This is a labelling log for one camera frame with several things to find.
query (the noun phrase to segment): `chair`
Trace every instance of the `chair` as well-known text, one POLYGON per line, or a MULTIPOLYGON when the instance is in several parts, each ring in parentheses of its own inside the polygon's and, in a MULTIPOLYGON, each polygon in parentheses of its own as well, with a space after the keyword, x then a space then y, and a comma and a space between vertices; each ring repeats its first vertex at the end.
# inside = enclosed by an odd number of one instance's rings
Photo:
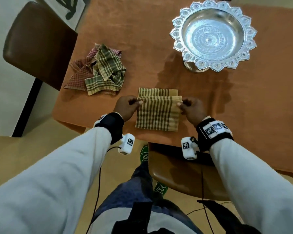
POLYGON ((180 147, 149 143, 149 172, 169 188, 202 198, 202 171, 204 199, 230 201, 209 154, 188 161, 180 147))
POLYGON ((60 90, 77 35, 51 9, 31 1, 9 30, 3 58, 60 90))

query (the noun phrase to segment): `ornate silver pedestal bowl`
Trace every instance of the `ornate silver pedestal bowl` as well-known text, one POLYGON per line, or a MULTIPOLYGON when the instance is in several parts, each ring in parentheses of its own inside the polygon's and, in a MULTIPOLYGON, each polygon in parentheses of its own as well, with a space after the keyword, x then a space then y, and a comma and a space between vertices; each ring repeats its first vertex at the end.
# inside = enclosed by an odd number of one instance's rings
POLYGON ((185 66, 196 72, 235 69, 239 61, 249 60, 249 51, 256 47, 251 18, 226 1, 193 2, 172 23, 174 49, 182 52, 185 66))

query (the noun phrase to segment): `striped cloth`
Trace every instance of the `striped cloth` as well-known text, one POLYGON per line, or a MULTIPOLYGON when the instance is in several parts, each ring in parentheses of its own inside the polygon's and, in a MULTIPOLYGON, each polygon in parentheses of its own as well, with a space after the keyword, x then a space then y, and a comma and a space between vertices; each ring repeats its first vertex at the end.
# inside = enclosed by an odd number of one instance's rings
POLYGON ((124 83, 126 68, 119 57, 104 44, 94 56, 96 64, 92 66, 93 77, 85 79, 89 95, 105 90, 116 94, 124 83))
MULTIPOLYGON (((97 54, 98 48, 100 48, 100 46, 100 44, 96 44, 85 58, 78 59, 70 63, 70 67, 72 67, 72 69, 74 70, 74 75, 72 75, 70 80, 64 86, 65 89, 82 91, 87 90, 85 79, 93 77, 92 65, 96 64, 96 60, 94 59, 94 57, 97 54)), ((121 58, 122 53, 120 50, 112 48, 110 48, 110 50, 115 53, 119 58, 121 58)), ((114 91, 110 92, 108 90, 103 90, 100 93, 115 95, 114 91)))
POLYGON ((177 102, 182 102, 178 90, 139 88, 138 100, 143 104, 137 111, 137 128, 178 131, 180 109, 177 102))

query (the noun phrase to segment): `green sneaker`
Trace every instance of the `green sneaker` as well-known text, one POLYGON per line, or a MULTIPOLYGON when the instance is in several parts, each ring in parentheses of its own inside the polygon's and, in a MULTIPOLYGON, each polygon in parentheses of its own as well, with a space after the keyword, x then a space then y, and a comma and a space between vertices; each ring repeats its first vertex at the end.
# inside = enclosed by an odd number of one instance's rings
POLYGON ((159 192, 162 194, 162 196, 164 196, 167 190, 168 190, 167 186, 165 186, 163 183, 157 182, 154 192, 159 192))
POLYGON ((140 151, 140 162, 149 161, 149 147, 147 145, 143 146, 140 151))

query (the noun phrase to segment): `pants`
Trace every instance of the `pants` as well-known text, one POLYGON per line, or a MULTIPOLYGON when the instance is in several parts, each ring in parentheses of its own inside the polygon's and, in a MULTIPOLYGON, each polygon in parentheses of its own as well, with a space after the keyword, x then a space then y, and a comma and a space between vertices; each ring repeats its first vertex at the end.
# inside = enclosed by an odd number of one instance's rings
POLYGON ((178 219, 197 234, 202 232, 195 226, 191 219, 173 202, 166 200, 158 192, 153 192, 152 177, 149 174, 148 161, 137 167, 127 182, 117 188, 103 201, 94 213, 95 220, 101 213, 112 208, 132 208, 134 202, 153 202, 152 211, 164 213, 178 219))

